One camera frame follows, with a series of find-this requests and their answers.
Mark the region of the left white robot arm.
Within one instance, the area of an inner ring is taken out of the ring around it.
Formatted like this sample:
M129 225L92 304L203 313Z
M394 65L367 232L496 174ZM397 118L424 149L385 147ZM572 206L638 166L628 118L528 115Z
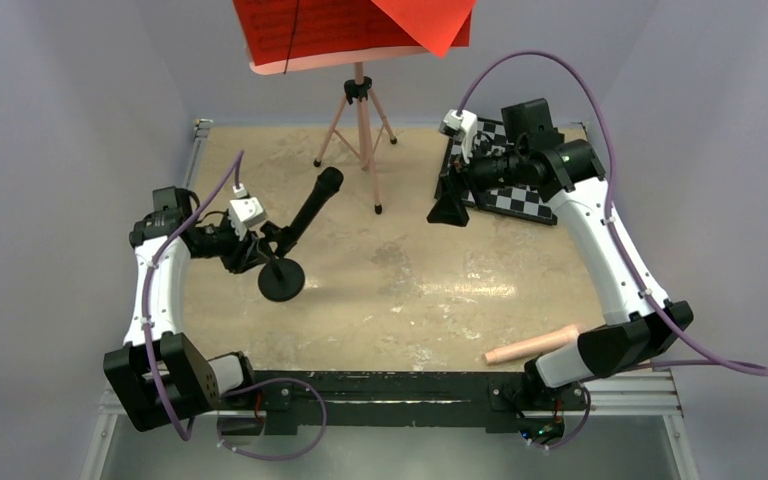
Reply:
M203 207L192 191L158 189L153 212L129 234L138 267L135 305L123 345L105 354L103 370L140 432L213 411L221 398L235 409L257 399L258 382L243 353L206 359L184 333L184 281L192 259L218 258L232 274L258 268L258 289L271 301L290 300L304 286L301 266L269 246L280 230L266 221L259 200L242 186L233 191L220 223L201 226Z

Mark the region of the black microphone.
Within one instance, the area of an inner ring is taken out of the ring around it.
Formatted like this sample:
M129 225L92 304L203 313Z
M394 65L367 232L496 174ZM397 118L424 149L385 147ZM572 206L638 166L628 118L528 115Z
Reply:
M335 167L327 167L316 177L311 193L290 224L281 230L276 241L278 257L286 256L295 247L326 202L339 191L343 181L343 173Z

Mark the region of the black microphone desk stand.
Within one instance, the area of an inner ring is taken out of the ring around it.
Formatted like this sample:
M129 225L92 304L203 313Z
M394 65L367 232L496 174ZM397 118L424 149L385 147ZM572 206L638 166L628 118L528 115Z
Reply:
M264 225L276 225L266 221ZM260 249L266 256L266 263L258 275L260 293L273 302L286 302L295 298L304 287L305 273L301 265L287 258L269 258L265 243L260 240Z

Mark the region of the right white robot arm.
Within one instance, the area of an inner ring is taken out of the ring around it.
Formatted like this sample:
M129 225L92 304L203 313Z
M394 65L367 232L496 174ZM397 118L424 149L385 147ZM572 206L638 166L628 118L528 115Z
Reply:
M440 132L458 143L441 194L427 216L431 224L464 227L464 193L527 187L557 216L584 261L602 308L604 323L571 343L541 354L524 366L521 392L536 407L556 399L561 388L591 377L607 378L667 351L676 330L693 321L685 301L673 301L648 276L613 203L605 167L591 144L568 140L553 125L546 100L502 110L504 143L481 148L476 114L448 111Z

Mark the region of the red sheet music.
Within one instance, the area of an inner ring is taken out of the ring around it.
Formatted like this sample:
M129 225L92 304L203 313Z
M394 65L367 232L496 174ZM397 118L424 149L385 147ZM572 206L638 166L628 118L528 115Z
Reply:
M371 1L241 0L233 5L256 65L410 40Z
M370 27L375 43L386 47L422 47L444 57L470 44L475 0L382 0L372 4L387 17Z

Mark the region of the pink tripod music stand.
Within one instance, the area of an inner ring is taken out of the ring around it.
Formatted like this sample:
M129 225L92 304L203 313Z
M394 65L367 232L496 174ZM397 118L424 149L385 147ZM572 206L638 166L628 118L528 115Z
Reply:
M314 157L313 165L315 167L320 167L323 164L325 153L331 140L337 138L357 157L361 169L370 173L373 209L377 215L380 215L383 213L383 202L377 176L375 154L383 135L387 136L387 139L392 145L398 143L398 137L382 108L372 79L365 74L364 64L368 61L418 55L425 51L426 50L421 46L374 47L308 55L266 63L257 63L253 59L250 59L249 68L254 73L265 76L276 75L278 73L322 69L338 65L351 65L353 67L353 76L343 84L343 95L340 99L339 106L323 138L319 151ZM342 118L344 110L351 105L356 107L358 137L356 145L353 145L338 130L338 124Z

